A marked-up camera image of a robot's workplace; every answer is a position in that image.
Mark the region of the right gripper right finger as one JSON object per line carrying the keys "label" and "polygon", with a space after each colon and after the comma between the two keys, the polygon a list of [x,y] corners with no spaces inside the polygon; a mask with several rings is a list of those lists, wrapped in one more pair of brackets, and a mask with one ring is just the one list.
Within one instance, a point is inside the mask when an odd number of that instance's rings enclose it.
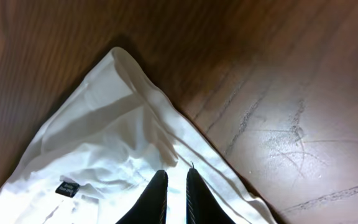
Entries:
{"label": "right gripper right finger", "polygon": [[190,168],[186,177],[186,223],[234,224],[195,168]]}

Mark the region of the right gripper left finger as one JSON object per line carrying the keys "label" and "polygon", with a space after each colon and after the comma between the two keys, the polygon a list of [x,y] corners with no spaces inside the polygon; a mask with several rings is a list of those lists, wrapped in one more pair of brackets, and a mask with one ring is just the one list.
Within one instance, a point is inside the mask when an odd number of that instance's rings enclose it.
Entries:
{"label": "right gripper left finger", "polygon": [[158,170],[117,224],[166,224],[168,175]]}

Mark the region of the white printed t-shirt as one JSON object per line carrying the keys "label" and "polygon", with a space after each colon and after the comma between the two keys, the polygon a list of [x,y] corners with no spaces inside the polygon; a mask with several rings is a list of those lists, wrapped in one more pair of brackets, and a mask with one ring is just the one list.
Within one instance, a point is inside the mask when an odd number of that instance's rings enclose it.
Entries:
{"label": "white printed t-shirt", "polygon": [[115,47],[43,124],[0,188],[0,223],[116,223],[158,170],[168,175],[158,220],[185,223],[191,168],[233,222],[275,222],[135,59]]}

